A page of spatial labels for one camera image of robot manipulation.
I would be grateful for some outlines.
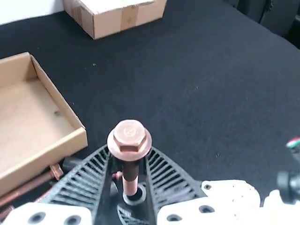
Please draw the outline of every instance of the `ribbed black plastic part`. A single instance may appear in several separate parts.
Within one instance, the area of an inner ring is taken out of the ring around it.
[[[42,203],[88,208],[95,221],[104,188],[110,152],[98,149],[71,170],[49,191]]]
[[[155,148],[146,157],[146,171],[155,221],[163,206],[206,197],[198,182]]]

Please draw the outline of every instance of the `mounting hole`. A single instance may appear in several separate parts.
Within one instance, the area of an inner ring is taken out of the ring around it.
[[[173,222],[173,221],[180,221],[182,220],[182,218],[176,214],[171,214],[167,217],[167,220]]]
[[[46,216],[46,213],[44,212],[37,212],[35,213],[34,215],[32,215],[29,220],[28,220],[28,223],[29,224],[38,224],[40,222],[43,221],[43,219],[45,218]]]
[[[127,205],[139,205],[146,200],[146,188],[143,185],[138,184],[136,194],[134,196],[127,196],[123,192],[123,199]]]
[[[70,216],[65,220],[64,225],[78,225],[80,224],[80,222],[81,222],[80,216]]]
[[[202,206],[199,207],[199,211],[200,211],[201,213],[212,213],[212,212],[214,212],[215,210],[214,210],[213,207],[210,207],[210,206],[208,206],[208,205],[202,205]]]
[[[204,189],[206,189],[206,190],[211,189],[211,185],[209,185],[209,184],[205,185],[205,186],[204,186]]]

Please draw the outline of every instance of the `open cardboard tray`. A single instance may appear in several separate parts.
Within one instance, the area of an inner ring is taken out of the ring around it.
[[[0,196],[87,145],[84,126],[32,55],[0,60]]]

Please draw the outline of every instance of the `screw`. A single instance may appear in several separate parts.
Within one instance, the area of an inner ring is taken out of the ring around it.
[[[209,184],[205,185],[205,186],[204,186],[204,189],[206,189],[206,190],[211,189],[211,185],[209,185]]]
[[[123,189],[127,196],[137,192],[137,162],[148,154],[151,146],[151,134],[136,120],[121,121],[108,135],[109,151],[123,162]]]
[[[2,212],[0,212],[0,221],[4,220],[9,215],[9,213],[14,209],[15,209],[14,206],[10,205],[7,208],[5,208]]]
[[[52,180],[53,178],[59,180],[62,175],[63,171],[61,170],[59,164],[50,166],[50,171],[45,172],[44,174],[34,178],[33,180],[20,186],[14,191],[8,193],[7,195],[2,196],[0,198],[0,207],[22,196],[23,194],[37,188],[38,186]]]

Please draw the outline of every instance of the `bolt shaft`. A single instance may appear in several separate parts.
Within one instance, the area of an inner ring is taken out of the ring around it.
[[[46,183],[47,181],[51,180],[54,178],[54,175],[51,171],[46,172],[32,181],[22,185],[21,187],[17,188],[16,190],[8,193],[7,195],[4,195],[0,198],[0,207],[3,205],[6,205],[7,203],[15,200],[16,198],[22,196],[23,194],[37,188],[38,186]]]
[[[139,167],[136,162],[123,162],[123,189],[127,196],[137,192]]]

